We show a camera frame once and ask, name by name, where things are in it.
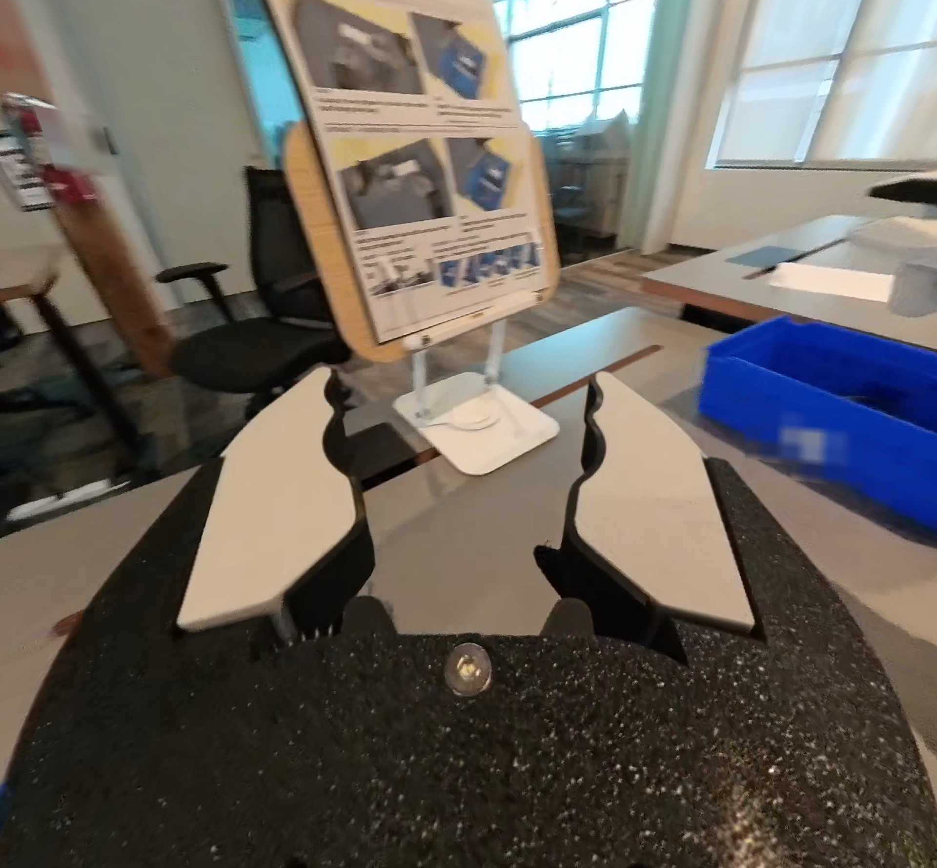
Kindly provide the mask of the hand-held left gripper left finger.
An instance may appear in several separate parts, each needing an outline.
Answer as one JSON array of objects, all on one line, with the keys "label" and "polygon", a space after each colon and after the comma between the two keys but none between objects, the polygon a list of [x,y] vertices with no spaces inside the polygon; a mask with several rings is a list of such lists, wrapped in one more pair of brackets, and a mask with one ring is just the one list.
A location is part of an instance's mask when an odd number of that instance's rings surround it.
[{"label": "hand-held left gripper left finger", "polygon": [[374,544],[341,387],[334,370],[313,370],[223,453],[177,615],[183,631],[260,618],[280,636],[312,636],[369,580]]}]

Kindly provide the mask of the side table with black legs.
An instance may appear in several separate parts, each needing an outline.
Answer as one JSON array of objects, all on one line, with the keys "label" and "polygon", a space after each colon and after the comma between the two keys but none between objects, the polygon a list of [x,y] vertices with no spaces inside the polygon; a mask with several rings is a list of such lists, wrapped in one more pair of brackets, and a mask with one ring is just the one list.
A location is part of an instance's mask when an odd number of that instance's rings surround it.
[{"label": "side table with black legs", "polygon": [[2,285],[2,304],[15,300],[29,300],[33,303],[60,353],[77,374],[92,406],[107,422],[122,449],[117,474],[129,477],[137,484],[160,478],[158,449],[153,435],[140,431],[120,403],[111,383],[49,298],[57,281],[57,269],[52,263],[39,261],[28,273],[20,270],[18,275],[22,276],[22,280],[16,284]]}]

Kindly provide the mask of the white tray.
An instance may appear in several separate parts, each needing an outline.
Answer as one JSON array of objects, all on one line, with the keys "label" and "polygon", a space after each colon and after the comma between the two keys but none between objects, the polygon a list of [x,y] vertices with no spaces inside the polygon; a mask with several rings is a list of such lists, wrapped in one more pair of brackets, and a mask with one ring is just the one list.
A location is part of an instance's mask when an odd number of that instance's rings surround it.
[{"label": "white tray", "polygon": [[775,288],[880,303],[891,298],[894,282],[893,274],[802,262],[780,264],[767,276],[767,284]]}]

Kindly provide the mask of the pale storage cabinet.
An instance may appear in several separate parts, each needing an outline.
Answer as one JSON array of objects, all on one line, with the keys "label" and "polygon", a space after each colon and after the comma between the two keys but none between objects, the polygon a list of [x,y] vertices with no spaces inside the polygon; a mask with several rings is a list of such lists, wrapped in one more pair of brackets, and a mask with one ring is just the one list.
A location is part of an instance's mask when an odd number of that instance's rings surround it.
[{"label": "pale storage cabinet", "polygon": [[541,136],[557,227],[601,241],[617,236],[632,134],[631,119],[621,110]]}]

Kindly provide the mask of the dark rectangular desk mat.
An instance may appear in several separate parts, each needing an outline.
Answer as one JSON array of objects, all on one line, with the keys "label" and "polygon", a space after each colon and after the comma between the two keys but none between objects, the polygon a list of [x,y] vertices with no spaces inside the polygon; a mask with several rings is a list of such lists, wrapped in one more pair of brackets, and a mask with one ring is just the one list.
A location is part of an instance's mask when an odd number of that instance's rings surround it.
[{"label": "dark rectangular desk mat", "polygon": [[779,264],[798,259],[802,251],[786,246],[764,245],[744,253],[728,257],[726,262],[732,265],[742,265],[757,270],[767,269]]}]

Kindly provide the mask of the grey desk with wood edge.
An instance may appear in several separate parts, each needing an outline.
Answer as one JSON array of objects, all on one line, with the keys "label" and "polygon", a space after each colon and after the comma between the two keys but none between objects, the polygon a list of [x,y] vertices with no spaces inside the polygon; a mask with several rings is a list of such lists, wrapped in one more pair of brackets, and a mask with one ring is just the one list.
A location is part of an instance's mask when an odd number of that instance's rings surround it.
[{"label": "grey desk with wood edge", "polygon": [[641,286],[651,295],[745,322],[761,323],[786,315],[798,322],[834,324],[935,350],[934,315],[900,317],[880,302],[775,288],[767,284],[767,276],[776,266],[757,270],[726,262],[728,257],[738,253],[764,245],[779,245],[803,252],[790,262],[891,274],[897,266],[895,256],[848,240],[853,230],[866,223],[868,220],[857,217],[827,216],[646,273],[641,278]]}]

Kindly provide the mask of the blue plastic bin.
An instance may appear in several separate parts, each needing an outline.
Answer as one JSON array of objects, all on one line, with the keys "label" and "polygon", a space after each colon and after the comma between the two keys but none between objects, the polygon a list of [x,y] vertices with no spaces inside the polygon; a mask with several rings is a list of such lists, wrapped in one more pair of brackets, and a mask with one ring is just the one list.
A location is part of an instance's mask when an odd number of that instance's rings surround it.
[{"label": "blue plastic bin", "polygon": [[935,530],[935,353],[779,317],[709,347],[698,409],[802,476]]}]

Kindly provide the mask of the black office chair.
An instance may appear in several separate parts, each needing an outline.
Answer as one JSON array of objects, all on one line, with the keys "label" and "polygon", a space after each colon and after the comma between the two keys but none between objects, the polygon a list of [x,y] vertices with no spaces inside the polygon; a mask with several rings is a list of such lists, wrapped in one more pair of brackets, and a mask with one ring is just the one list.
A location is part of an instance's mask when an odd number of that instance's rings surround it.
[{"label": "black office chair", "polygon": [[183,381],[221,394],[249,395],[245,420],[317,367],[352,358],[326,297],[305,231],[280,169],[244,167],[248,257],[261,316],[234,316],[217,281],[228,265],[199,262],[166,268],[161,284],[200,284],[223,323],[184,338],[170,353]]}]

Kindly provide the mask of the grid pane window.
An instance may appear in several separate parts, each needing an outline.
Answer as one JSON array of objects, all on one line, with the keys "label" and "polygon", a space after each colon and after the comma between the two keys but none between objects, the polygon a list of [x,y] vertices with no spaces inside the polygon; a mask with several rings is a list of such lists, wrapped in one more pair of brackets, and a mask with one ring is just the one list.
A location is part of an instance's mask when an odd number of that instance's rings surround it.
[{"label": "grid pane window", "polygon": [[535,134],[620,114],[638,122],[658,0],[497,4],[524,121]]}]

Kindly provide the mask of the red wall alarm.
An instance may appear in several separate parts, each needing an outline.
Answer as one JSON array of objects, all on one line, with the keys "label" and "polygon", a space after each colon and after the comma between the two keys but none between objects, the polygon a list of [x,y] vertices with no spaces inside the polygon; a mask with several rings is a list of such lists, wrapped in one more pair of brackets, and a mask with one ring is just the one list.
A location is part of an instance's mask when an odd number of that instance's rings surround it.
[{"label": "red wall alarm", "polygon": [[99,203],[95,183],[86,172],[74,168],[60,167],[49,162],[41,166],[41,178],[52,195],[56,206]]}]

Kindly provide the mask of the frosted window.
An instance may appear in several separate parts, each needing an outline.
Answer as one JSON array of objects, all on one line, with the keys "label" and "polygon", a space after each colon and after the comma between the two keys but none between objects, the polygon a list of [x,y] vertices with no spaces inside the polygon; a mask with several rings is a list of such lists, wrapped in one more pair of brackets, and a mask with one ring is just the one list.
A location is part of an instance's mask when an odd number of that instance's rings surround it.
[{"label": "frosted window", "polygon": [[710,168],[935,163],[936,0],[751,0]]}]

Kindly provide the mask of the wall notice sheets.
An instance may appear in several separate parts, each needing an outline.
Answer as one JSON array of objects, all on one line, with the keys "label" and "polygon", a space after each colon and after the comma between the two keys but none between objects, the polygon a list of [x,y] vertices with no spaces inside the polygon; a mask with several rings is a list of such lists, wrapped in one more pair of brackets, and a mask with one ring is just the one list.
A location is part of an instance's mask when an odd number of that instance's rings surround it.
[{"label": "wall notice sheets", "polygon": [[3,90],[1,98],[2,186],[20,212],[55,209],[47,172],[53,158],[46,134],[62,126],[58,108],[35,96]]}]

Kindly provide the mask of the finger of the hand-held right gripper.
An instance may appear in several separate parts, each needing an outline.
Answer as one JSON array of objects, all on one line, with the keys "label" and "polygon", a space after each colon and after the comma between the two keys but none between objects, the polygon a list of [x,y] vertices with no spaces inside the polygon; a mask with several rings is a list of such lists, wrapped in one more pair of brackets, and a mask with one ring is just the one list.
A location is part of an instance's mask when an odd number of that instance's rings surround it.
[{"label": "finger of the hand-held right gripper", "polygon": [[898,216],[861,226],[854,241],[895,254],[896,271],[887,305],[896,315],[936,312],[936,174],[912,173],[871,186],[867,196],[925,208],[922,218]]}]

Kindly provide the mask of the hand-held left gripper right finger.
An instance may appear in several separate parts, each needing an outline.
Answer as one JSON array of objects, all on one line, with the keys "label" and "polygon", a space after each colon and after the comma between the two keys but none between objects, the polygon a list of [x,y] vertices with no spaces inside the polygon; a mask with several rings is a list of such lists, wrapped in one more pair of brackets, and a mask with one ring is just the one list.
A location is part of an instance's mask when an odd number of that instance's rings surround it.
[{"label": "hand-held left gripper right finger", "polygon": [[709,471],[686,432],[607,372],[588,386],[582,473],[558,547],[536,565],[584,602],[599,636],[669,636],[676,621],[756,632],[756,608]]}]

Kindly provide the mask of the brown wooden post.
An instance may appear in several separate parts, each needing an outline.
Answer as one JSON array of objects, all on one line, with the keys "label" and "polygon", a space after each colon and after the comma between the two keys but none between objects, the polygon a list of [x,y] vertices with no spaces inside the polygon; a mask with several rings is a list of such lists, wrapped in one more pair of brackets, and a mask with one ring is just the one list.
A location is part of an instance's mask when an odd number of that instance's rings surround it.
[{"label": "brown wooden post", "polygon": [[175,337],[109,210],[98,202],[65,203],[54,215],[124,345],[149,377],[170,377]]}]

